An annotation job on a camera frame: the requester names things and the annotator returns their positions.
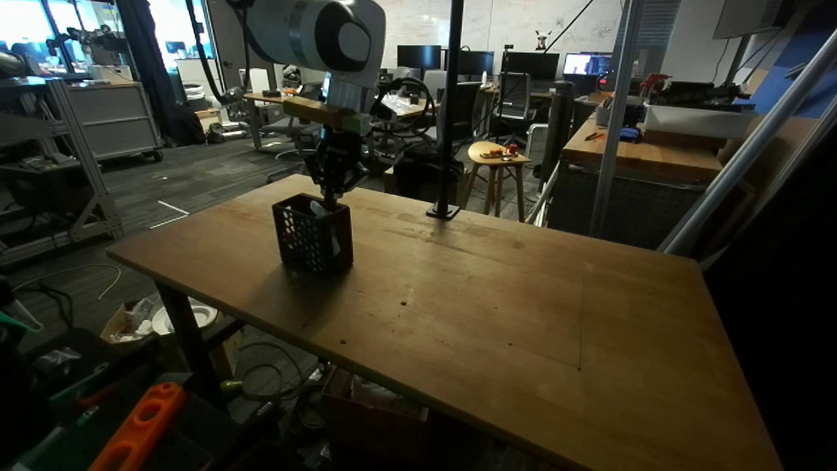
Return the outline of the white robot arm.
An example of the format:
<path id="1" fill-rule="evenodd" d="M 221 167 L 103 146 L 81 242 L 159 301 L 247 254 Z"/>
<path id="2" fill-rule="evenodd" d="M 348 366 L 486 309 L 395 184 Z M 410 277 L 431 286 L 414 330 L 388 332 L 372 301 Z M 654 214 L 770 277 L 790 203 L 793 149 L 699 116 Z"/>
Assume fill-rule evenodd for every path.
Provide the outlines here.
<path id="1" fill-rule="evenodd" d="M 319 149 L 306 163 L 328 207 L 365 175 L 388 13 L 376 0 L 222 0 L 260 57 L 328 76 Z"/>

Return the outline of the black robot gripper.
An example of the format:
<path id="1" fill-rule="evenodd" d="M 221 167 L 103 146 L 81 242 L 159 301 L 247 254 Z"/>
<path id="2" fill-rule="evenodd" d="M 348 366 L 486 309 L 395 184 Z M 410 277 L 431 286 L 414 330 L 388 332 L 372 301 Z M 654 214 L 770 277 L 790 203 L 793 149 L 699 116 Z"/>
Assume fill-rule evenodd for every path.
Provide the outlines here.
<path id="1" fill-rule="evenodd" d="M 353 131 L 324 127 L 317 152 L 306 157 L 306 171 L 319 186 L 328 207 L 334 207 L 365 175 L 365 140 Z"/>

